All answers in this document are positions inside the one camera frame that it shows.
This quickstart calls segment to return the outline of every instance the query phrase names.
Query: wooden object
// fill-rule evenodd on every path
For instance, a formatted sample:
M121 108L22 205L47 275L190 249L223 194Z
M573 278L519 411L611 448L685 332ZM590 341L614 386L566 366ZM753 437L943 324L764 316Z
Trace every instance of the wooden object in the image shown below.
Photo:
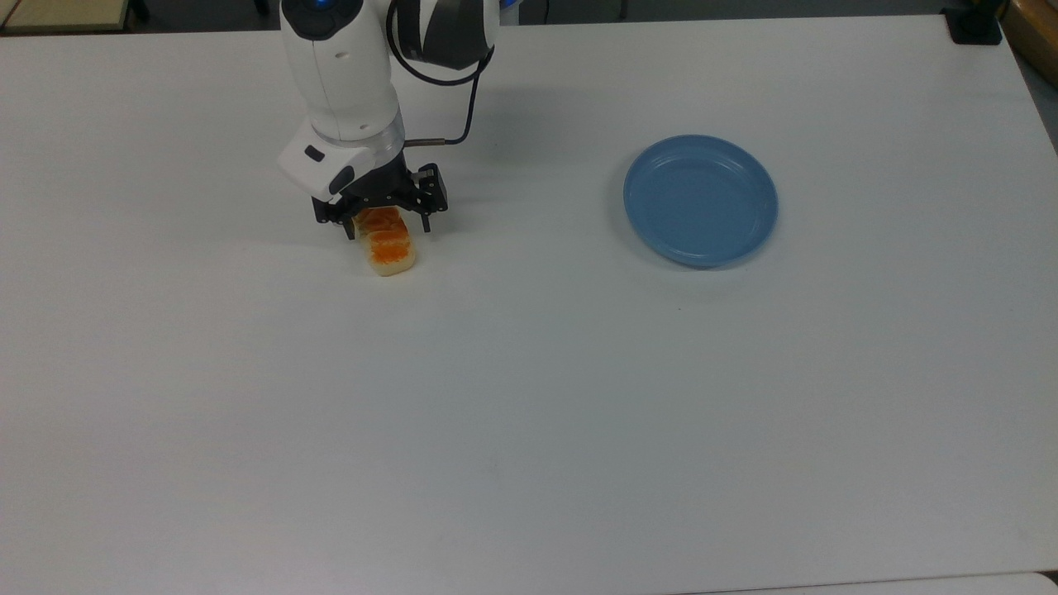
M0 0L0 7L8 1ZM128 0L22 0L4 32L120 31L125 26L127 8Z
M1010 46L1058 86L1058 8L1046 0L1013 0L1003 31Z

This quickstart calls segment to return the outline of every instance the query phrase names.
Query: plate rim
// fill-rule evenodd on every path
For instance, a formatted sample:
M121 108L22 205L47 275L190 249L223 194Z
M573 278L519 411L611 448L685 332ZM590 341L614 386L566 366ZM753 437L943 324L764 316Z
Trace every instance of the plate rim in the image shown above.
M644 163L647 161L647 159L654 158L654 156L651 155L652 152L656 152L659 148L663 147L663 145L674 144L678 141L706 142L710 145L713 145L711 148L715 148L715 146L718 145L727 150L734 149L735 156L733 156L733 160L735 162L743 164L745 163L745 160L748 159L749 163L755 165L760 169L760 173L763 175L763 180L766 182L765 202L770 202L771 204L773 204L772 209L773 215L767 218L765 226L767 229L765 229L761 233L760 239L750 242L749 247L740 254L732 257L716 259L712 257L706 257L698 254L689 253L677 249L670 242L665 241L663 238L660 238L655 234L649 233L647 230L642 229L641 224L637 224L637 217L633 216L632 209L630 208L630 202L632 202L631 186L634 181L633 177L637 173L637 170L640 170L644 167ZM628 218L628 222L632 224L632 229L636 232L636 235L639 236L639 238L643 241L643 244L645 244L654 252L660 254L661 256L664 256L665 258L669 258L670 260L674 260L676 263L680 263L682 265L695 268L711 269L711 268L723 267L726 265L730 265L732 263L737 263L740 260L743 260L751 256L767 242L768 238L771 236L771 233L774 231L776 223L779 219L779 193L776 188L774 181L771 179L771 175L768 173L768 169L764 166L764 164L761 163L760 160L753 157L753 155L751 155L749 151L732 143L731 141L709 134L678 134L675 137L669 137L643 149L632 162L632 165L628 166L628 169L625 173L623 194L624 194L623 203L624 203L625 216Z

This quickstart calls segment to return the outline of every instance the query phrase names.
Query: black bracket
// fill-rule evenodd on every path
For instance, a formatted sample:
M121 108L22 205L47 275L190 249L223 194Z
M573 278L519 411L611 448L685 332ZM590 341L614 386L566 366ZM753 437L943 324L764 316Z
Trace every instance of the black bracket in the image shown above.
M313 198L312 208L316 221L342 226L349 239L357 237L352 219L365 209L400 206L418 213L426 233L430 216L449 210L448 191L437 164L428 163L413 174L404 163L403 152L346 186L341 196L333 204Z
M999 46L1003 40L997 15L1007 0L981 0L972 8L941 11L948 21L951 40L960 46Z

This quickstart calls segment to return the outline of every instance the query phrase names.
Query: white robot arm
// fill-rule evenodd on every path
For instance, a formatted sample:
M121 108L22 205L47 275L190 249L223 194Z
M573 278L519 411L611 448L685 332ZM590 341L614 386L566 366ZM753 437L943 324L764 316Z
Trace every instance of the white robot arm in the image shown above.
M344 226L351 238L357 213L396 204L419 213L430 231L428 216L446 210L448 199L436 165L416 174L405 165L391 50L409 70L407 60L478 64L459 80L474 83L473 97L498 28L496 0L281 1L284 44L308 116L279 165L312 196L318 221Z

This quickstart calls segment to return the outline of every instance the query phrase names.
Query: wire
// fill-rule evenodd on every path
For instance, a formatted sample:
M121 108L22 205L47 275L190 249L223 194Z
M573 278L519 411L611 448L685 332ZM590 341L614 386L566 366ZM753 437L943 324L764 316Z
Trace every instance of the wire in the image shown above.
M486 54L484 58L481 58L481 61L477 62L477 69L474 70L474 72L468 74L467 76L463 76L462 78L457 78L455 80L444 80L442 78L434 78L433 76L428 76L419 72L418 70L413 68L412 65L409 65L406 59L404 59L404 56L401 54L400 48L397 47L397 40L394 39L394 17L396 15L397 15L397 0L393 0L393 2L389 3L389 11L386 12L386 41L389 42L389 50L393 52L394 57L397 58L397 61L400 62L402 67L404 67L404 70L411 72L419 80L430 83L431 85L439 85L441 87L458 87L459 85L466 85L471 80L474 80L475 78L481 75L481 73L485 71L485 67L489 66L489 62L492 60L492 54L493 52L496 51L495 48L489 50L489 53Z
M404 141L405 147L423 147L423 146L440 146L440 145L458 145L459 143L467 140L470 136L470 127L474 123L474 104L477 101L477 84L481 79L481 73L492 61L492 54L495 53L496 49L493 47L489 50L489 53L481 58L481 61L477 62L477 68L473 73L456 80L443 80L440 78L434 78L433 76L427 76L418 70L412 68L412 65L407 64L404 56L401 55L400 49L397 47L397 40L394 39L394 16L397 14L397 0L393 0L389 3L389 11L386 13L386 41L389 42L389 50L393 52L394 57L400 62L404 70L411 72L416 78L430 83L432 85L440 85L441 87L457 87L459 85L466 85L467 83L473 82L474 85L470 89L470 102L467 105L467 124L463 126L463 133L458 139L409 139Z

